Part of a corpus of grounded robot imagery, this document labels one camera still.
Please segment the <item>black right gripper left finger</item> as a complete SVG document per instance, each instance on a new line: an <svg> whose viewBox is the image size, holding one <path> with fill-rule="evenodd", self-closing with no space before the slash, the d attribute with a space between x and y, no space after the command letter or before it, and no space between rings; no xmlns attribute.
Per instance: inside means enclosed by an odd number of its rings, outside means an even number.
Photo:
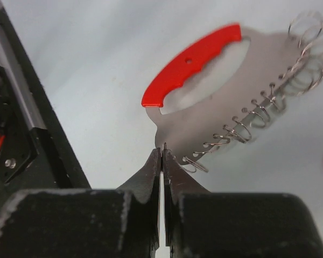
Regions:
<svg viewBox="0 0 323 258"><path fill-rule="evenodd" d="M0 257L154 257L161 150L117 189L27 189L0 211Z"/></svg>

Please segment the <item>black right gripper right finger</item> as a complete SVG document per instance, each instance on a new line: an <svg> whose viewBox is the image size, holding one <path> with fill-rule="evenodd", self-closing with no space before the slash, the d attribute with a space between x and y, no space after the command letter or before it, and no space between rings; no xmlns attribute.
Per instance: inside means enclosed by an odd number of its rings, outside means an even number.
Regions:
<svg viewBox="0 0 323 258"><path fill-rule="evenodd" d="M314 219L289 193L210 192L163 149L170 257L323 257Z"/></svg>

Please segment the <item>red handled metal key organiser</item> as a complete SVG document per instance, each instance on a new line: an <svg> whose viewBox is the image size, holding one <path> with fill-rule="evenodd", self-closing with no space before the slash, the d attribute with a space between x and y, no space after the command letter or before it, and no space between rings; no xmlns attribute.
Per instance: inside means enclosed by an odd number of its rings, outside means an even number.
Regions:
<svg viewBox="0 0 323 258"><path fill-rule="evenodd" d="M228 45L249 41L237 71L217 91L180 111L161 113L165 97L181 88ZM286 109L286 98L301 96L323 80L323 16L300 13L286 31L264 33L238 23L223 26L175 56L152 80L141 104L156 125L155 146L167 147L180 165L205 171L206 154L252 141Z"/></svg>

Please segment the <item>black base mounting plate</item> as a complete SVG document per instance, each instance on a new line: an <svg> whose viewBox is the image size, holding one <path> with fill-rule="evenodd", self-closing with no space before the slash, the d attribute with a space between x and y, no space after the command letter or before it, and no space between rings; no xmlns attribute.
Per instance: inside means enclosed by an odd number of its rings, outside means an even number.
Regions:
<svg viewBox="0 0 323 258"><path fill-rule="evenodd" d="M21 189L89 186L44 87L0 5L0 208Z"/></svg>

